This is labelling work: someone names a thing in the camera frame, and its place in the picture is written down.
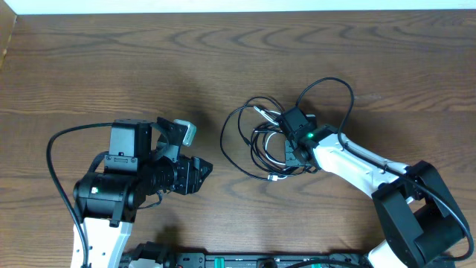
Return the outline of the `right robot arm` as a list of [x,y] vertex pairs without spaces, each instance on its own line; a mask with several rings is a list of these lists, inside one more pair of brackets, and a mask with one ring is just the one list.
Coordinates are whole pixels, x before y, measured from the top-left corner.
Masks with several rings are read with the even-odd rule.
[[438,267],[458,260],[446,251],[470,237],[469,225],[433,165],[376,155],[339,129],[318,126],[298,107],[276,122],[302,165],[333,173],[372,199],[385,235],[367,254],[372,267]]

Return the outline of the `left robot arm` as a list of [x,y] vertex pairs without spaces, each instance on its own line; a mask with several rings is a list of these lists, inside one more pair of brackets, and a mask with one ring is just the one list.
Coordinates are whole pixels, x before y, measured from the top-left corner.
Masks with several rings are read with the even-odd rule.
[[138,211],[148,196],[174,192],[196,193],[213,165],[181,154],[189,147],[196,127],[182,120],[118,119],[112,123],[109,149],[98,154],[85,176],[74,186],[74,211],[80,227],[72,264],[118,267]]

